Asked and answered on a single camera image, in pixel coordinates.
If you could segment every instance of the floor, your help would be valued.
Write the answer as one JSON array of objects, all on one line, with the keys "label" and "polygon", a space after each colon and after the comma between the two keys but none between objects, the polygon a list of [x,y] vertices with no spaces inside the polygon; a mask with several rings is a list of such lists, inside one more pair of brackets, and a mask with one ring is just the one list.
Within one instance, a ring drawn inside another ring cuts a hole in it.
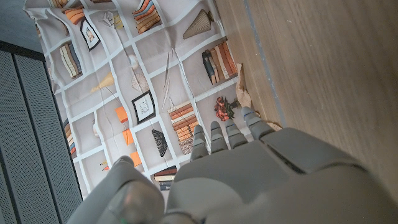
[{"label": "floor", "polygon": [[353,155],[398,201],[398,2],[216,2],[262,118]]}]

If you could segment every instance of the gray panel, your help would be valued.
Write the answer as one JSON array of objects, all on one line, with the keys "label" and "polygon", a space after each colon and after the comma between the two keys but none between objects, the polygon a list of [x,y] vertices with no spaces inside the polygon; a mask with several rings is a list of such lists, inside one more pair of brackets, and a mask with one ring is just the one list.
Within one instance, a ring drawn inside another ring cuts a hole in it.
[{"label": "gray panel", "polygon": [[0,148],[21,223],[58,223],[11,54],[0,62]]},{"label": "gray panel", "polygon": [[55,203],[66,223],[82,199],[49,81],[42,62],[18,55],[15,59]]},{"label": "gray panel", "polygon": [[17,223],[15,213],[12,208],[10,195],[4,179],[3,169],[0,166],[0,223],[4,222],[7,224]]}]

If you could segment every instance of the paper cone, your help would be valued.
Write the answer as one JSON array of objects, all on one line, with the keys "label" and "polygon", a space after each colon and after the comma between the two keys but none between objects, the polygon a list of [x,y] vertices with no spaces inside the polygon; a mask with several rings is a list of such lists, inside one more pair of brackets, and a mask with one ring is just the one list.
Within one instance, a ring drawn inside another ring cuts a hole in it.
[{"label": "paper cone", "polygon": [[206,13],[205,10],[202,9],[182,37],[187,39],[194,35],[211,30],[210,22],[213,21],[214,19],[211,12],[209,11],[209,13]]},{"label": "paper cone", "polygon": [[99,90],[101,88],[104,88],[104,87],[107,87],[107,86],[110,86],[110,85],[113,85],[113,84],[114,84],[114,78],[112,76],[112,73],[109,72],[105,76],[105,78],[99,83],[98,86],[96,86],[96,87],[91,89],[90,93],[94,93],[95,91],[97,91],[97,90]]}]

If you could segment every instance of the framed picture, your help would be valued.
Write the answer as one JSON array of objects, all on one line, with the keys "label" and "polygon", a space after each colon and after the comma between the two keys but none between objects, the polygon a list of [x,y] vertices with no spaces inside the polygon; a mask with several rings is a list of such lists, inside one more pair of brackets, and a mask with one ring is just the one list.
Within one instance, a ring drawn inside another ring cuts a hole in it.
[{"label": "framed picture", "polygon": [[97,33],[85,18],[81,21],[80,32],[87,43],[89,51],[93,50],[100,43]]},{"label": "framed picture", "polygon": [[150,91],[147,91],[141,96],[133,99],[131,103],[136,111],[138,124],[141,124],[142,122],[155,116],[155,102]]}]

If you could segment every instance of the bookshelf wallpaper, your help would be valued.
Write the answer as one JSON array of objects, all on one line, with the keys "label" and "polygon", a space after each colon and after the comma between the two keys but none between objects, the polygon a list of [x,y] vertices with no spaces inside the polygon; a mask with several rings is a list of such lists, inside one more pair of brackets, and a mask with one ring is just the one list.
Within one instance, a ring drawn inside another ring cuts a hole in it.
[{"label": "bookshelf wallpaper", "polygon": [[214,102],[236,98],[237,77],[213,0],[27,0],[24,10],[37,26],[83,198],[120,156],[134,155],[150,179],[189,161],[191,124],[208,140],[203,122],[223,125]]}]

